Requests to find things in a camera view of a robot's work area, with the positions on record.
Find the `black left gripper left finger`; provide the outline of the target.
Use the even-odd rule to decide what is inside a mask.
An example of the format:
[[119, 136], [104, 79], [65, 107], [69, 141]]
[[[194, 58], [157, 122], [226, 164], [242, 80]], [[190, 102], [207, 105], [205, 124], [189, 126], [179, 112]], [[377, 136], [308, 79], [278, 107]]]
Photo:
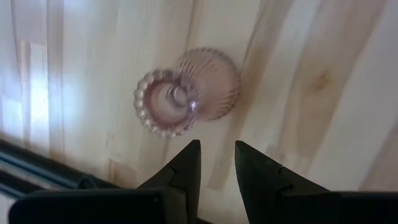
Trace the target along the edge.
[[135, 189], [43, 189], [16, 199], [9, 224], [197, 224], [201, 144], [192, 140]]

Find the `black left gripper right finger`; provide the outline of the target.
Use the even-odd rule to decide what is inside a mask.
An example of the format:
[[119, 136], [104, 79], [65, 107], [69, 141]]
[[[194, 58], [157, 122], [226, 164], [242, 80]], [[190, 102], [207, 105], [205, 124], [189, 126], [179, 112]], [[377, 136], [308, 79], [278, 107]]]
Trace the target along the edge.
[[398, 224], [398, 192], [328, 190], [243, 141], [235, 167], [250, 224]]

